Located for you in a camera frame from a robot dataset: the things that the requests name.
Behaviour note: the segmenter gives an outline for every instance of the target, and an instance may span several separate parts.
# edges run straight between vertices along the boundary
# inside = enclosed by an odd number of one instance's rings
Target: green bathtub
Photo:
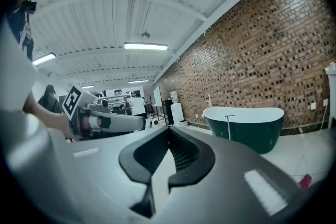
[[[240,142],[259,154],[270,152],[282,129],[284,111],[278,108],[244,109],[215,107],[203,111],[215,136],[229,139],[226,115],[229,116],[231,140]]]

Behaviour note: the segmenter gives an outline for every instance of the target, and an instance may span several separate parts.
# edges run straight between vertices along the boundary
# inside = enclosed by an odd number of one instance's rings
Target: white floor
[[[188,129],[212,135],[210,130],[188,126]],[[333,161],[336,152],[336,138],[328,129],[318,132],[281,136],[275,148],[261,155],[274,165],[278,166],[296,182],[300,182],[305,174],[312,177],[310,185],[323,180]],[[169,190],[167,181],[169,176],[176,173],[174,158],[167,152],[162,163],[152,177],[154,202],[156,211],[160,211],[168,199]]]

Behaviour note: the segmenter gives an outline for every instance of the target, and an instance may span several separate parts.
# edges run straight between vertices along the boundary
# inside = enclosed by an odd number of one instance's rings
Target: ceiling lamp
[[[43,62],[48,61],[50,59],[54,59],[55,57],[56,57],[56,55],[54,53],[47,54],[47,55],[35,60],[33,62],[33,65],[34,66],[39,65],[40,63],[43,63]]]
[[[148,80],[138,80],[138,81],[129,81],[128,83],[139,83],[139,82],[147,82]]]
[[[133,49],[133,50],[139,50],[139,49],[144,49],[144,50],[167,50],[168,46],[167,45],[162,45],[162,44],[153,44],[153,43],[131,43],[131,42],[126,42],[124,44],[125,49]]]

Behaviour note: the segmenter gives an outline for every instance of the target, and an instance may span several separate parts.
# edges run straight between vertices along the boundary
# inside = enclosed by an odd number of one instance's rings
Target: brick wall
[[[334,33],[326,0],[242,0],[154,87],[163,100],[176,90],[184,116],[198,114],[200,123],[208,93],[213,106],[282,108],[284,127],[318,123],[329,97],[324,68],[336,60]]]

